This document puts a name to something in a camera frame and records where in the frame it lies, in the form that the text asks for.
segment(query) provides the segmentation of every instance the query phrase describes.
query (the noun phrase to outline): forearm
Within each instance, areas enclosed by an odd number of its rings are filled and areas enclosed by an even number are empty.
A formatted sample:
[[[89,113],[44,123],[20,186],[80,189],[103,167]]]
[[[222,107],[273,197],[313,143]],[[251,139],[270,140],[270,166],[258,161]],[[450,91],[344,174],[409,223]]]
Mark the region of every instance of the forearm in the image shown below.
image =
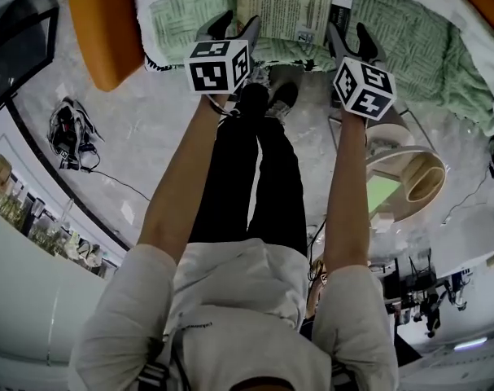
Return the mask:
[[[344,113],[326,216],[326,270],[367,265],[368,248],[365,127],[360,117]]]
[[[216,97],[225,104],[226,96]],[[220,116],[202,97],[196,113],[156,188],[139,244],[152,244],[179,262],[203,196]]]

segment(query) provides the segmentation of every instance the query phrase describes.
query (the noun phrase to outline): qr code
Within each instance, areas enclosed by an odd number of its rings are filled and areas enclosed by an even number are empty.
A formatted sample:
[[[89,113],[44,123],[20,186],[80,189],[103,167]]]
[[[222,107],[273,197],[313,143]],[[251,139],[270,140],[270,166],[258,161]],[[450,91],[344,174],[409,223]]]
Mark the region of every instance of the qr code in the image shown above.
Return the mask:
[[[297,42],[313,43],[313,33],[298,31],[297,32]]]

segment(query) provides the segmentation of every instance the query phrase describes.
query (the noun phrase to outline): person's right arm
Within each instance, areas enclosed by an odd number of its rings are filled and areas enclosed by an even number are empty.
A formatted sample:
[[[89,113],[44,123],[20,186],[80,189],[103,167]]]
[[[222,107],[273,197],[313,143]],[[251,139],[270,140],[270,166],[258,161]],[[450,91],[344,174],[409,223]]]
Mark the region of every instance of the person's right arm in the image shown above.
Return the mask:
[[[368,269],[365,126],[343,112],[331,183],[321,293],[312,339],[353,372],[360,389],[393,390],[398,366],[380,282]]]

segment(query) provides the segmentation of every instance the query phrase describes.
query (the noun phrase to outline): white t-shirt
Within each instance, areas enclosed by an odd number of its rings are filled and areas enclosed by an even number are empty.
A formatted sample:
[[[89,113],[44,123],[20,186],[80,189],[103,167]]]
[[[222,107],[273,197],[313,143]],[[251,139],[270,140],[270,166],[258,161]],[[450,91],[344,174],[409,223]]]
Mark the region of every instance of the white t-shirt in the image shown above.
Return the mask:
[[[156,362],[175,367],[173,347],[194,390],[229,391],[247,379],[272,377],[296,391],[327,391],[334,389],[338,363],[360,389],[396,389],[396,355],[378,280],[363,266],[332,272],[310,342],[298,332],[307,273],[301,254],[260,239],[190,244],[178,268],[166,253],[138,245],[75,345],[69,388],[138,389],[135,380],[151,362],[151,347],[166,332]]]

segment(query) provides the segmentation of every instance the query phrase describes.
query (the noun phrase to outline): shirt sleeve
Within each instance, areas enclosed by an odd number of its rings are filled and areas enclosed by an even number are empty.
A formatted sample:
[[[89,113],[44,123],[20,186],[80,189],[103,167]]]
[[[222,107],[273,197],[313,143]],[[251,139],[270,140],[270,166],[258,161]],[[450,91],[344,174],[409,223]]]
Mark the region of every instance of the shirt sleeve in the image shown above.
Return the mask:
[[[68,383],[79,389],[126,389],[160,343],[173,299],[174,260],[150,245],[127,252],[73,348]]]
[[[368,268],[347,266],[330,274],[312,340],[353,371],[360,389],[397,389],[398,364],[382,286]]]

